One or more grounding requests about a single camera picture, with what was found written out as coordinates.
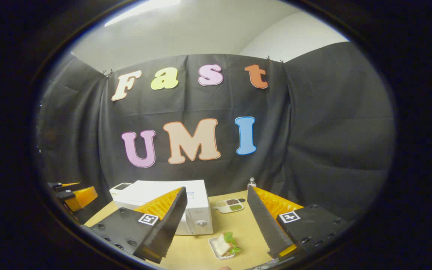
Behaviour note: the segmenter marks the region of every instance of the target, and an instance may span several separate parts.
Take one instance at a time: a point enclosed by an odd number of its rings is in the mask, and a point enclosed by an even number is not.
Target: blue letter
[[[234,122],[240,127],[240,148],[236,150],[236,153],[238,155],[254,153],[256,151],[256,147],[252,143],[252,124],[254,123],[254,117],[238,117]]]

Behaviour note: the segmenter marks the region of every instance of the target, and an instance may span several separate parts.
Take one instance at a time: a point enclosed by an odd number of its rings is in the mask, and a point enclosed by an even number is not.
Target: white microwave
[[[118,207],[135,209],[165,193],[184,186],[187,193],[187,206],[176,230],[180,236],[213,234],[211,208],[204,180],[191,181],[136,181],[121,183],[109,192]]]

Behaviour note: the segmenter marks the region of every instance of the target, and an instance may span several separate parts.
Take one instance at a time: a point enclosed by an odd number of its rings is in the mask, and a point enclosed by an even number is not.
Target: small bottle
[[[251,177],[250,179],[249,179],[249,183],[247,184],[247,188],[246,189],[249,189],[249,186],[256,186],[256,182],[254,181],[254,177]]]

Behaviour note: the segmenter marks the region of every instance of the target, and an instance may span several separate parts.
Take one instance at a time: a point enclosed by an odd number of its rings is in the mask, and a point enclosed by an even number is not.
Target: table surface
[[[233,213],[223,214],[213,208],[218,201],[242,198],[247,200],[246,190],[208,197],[214,234],[175,235],[166,257],[161,260],[160,264],[149,260],[147,262],[170,270],[219,270],[224,266],[229,266],[232,270],[243,270],[271,261],[272,258],[268,254],[269,248],[247,201],[242,203],[243,210]],[[84,225],[91,227],[117,209],[118,207],[112,201]],[[208,239],[218,237],[223,232],[233,232],[233,237],[241,247],[241,252],[236,253],[233,258],[219,260],[215,257]]]

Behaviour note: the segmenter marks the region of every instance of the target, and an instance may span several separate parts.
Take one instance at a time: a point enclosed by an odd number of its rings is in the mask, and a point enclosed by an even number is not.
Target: bread slice
[[[216,241],[213,242],[214,249],[221,257],[230,255],[230,250],[234,248],[233,243],[226,243],[224,240],[224,234],[220,234]]]

